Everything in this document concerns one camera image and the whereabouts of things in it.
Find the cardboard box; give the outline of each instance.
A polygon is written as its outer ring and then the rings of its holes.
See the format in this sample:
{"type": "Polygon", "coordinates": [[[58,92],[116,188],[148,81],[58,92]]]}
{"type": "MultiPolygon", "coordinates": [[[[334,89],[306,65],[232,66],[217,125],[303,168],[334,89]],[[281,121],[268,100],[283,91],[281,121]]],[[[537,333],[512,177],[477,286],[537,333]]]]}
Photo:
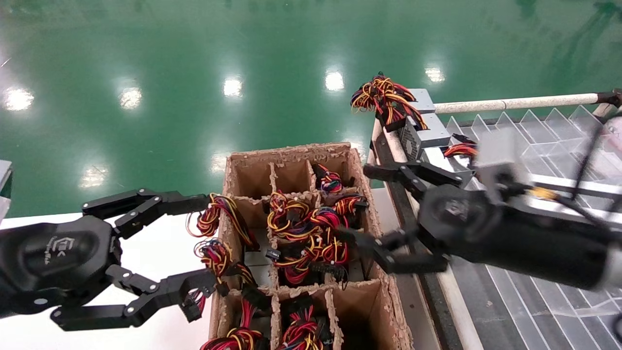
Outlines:
{"type": "MultiPolygon", "coordinates": [[[[363,175],[358,152],[349,143],[309,144],[233,153],[227,159],[223,194],[233,197],[251,230],[256,235],[265,234],[263,238],[272,248],[277,248],[285,242],[267,228],[262,207],[262,202],[267,202],[273,191],[280,189],[287,197],[298,197],[312,207],[329,206],[339,198],[315,188],[313,163],[322,163],[340,174],[345,185],[349,186],[342,190],[341,196],[358,192],[368,198],[369,208],[363,217],[364,231],[376,237],[381,235],[369,182],[363,175]]],[[[232,248],[234,260],[241,259],[243,250],[231,222],[225,214],[221,215],[220,220],[219,236],[232,248]]],[[[360,349],[357,348],[357,337],[366,335],[366,344],[375,345],[365,349],[412,349],[412,335],[406,325],[395,278],[386,275],[373,261],[365,257],[362,259],[363,269],[370,270],[368,280],[350,281],[347,285],[337,283],[331,275],[327,275],[321,285],[290,288],[279,283],[277,269],[269,265],[269,283],[260,286],[260,289],[272,298],[271,333],[265,334],[271,340],[271,349],[281,343],[281,304],[305,291],[312,296],[318,312],[328,317],[331,333],[335,337],[334,350],[360,349]]],[[[233,322],[233,314],[237,310],[234,304],[241,303],[239,298],[237,290],[232,290],[225,298],[218,294],[212,296],[209,339],[222,337],[236,326],[233,322]]]]}

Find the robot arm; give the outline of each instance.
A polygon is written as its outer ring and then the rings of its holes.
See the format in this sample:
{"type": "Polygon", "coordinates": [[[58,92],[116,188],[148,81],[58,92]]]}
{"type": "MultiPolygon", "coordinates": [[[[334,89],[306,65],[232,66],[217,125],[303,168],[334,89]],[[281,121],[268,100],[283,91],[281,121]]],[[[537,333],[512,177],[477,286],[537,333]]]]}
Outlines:
{"type": "MultiPolygon", "coordinates": [[[[510,136],[502,132],[491,135],[511,144],[510,136]]],[[[366,176],[399,182],[420,207],[412,227],[379,239],[349,231],[359,248],[372,251],[388,273],[444,271],[447,259],[456,255],[585,290],[622,286],[617,232],[569,199],[528,184],[518,157],[513,158],[511,150],[499,149],[503,141],[488,141],[481,140],[477,162],[485,191],[464,190],[454,174],[421,161],[366,165],[366,176]],[[492,148],[492,155],[487,155],[486,149],[492,148]],[[529,205],[536,199],[534,194],[550,196],[549,200],[561,204],[554,211],[540,210],[529,205]],[[567,214],[562,205],[579,213],[567,214]],[[430,254],[393,254],[413,240],[421,241],[430,254]]]]}
{"type": "Polygon", "coordinates": [[[62,224],[0,230],[0,318],[40,313],[67,331],[140,326],[157,310],[179,305],[188,321],[201,317],[189,291],[205,297],[216,278],[206,269],[151,281],[120,266],[120,238],[129,239],[164,214],[200,211],[205,195],[129,191],[83,205],[84,216],[62,224]],[[121,215],[115,227],[104,219],[121,215]],[[83,306],[114,284],[138,296],[129,305],[83,306]]]}

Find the clear plastic tray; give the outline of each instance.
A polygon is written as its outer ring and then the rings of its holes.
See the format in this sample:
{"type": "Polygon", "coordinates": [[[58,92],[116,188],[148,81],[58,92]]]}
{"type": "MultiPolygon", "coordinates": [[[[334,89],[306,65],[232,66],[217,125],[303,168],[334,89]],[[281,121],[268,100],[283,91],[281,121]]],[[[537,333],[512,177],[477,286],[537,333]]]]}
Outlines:
{"type": "MultiPolygon", "coordinates": [[[[579,106],[568,117],[556,108],[540,118],[527,111],[517,122],[502,113],[493,125],[478,115],[470,127],[459,127],[451,117],[447,130],[478,140],[490,129],[511,128],[530,173],[574,179],[598,123],[579,106]]],[[[622,185],[617,152],[600,143],[586,180],[622,185]]],[[[475,179],[467,186],[482,188],[475,179]]],[[[605,209],[610,200],[580,196],[579,203],[605,209]]],[[[622,349],[610,331],[612,317],[622,310],[620,289],[582,291],[462,259],[452,267],[486,349],[622,349]]]]}

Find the glossy epoxy floor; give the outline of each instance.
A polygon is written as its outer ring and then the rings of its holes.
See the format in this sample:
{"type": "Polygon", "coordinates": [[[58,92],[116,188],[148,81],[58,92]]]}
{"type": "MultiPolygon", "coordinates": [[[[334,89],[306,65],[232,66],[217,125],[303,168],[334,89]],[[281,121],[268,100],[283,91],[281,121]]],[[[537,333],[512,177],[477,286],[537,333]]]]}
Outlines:
{"type": "Polygon", "coordinates": [[[620,7],[579,0],[6,1],[10,216],[219,191],[231,151],[350,141],[378,70],[435,102],[622,87],[620,7]]]}

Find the white table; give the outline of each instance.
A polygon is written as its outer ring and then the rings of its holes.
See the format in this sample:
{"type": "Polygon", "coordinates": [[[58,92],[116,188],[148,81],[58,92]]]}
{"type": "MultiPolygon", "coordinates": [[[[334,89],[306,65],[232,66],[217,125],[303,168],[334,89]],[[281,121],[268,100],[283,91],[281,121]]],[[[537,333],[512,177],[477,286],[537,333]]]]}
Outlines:
{"type": "MultiPolygon", "coordinates": [[[[60,214],[4,219],[0,229],[78,219],[81,214],[60,214]]],[[[122,241],[124,268],[155,281],[169,275],[200,269],[193,253],[198,238],[185,230],[186,215],[164,216],[133,238],[122,241]]],[[[115,288],[106,289],[88,305],[129,303],[136,296],[115,288]]],[[[205,343],[210,318],[208,302],[203,318],[188,324],[178,306],[158,311],[139,328],[65,332],[50,319],[48,311],[37,315],[0,319],[2,350],[198,350],[205,343]]]]}

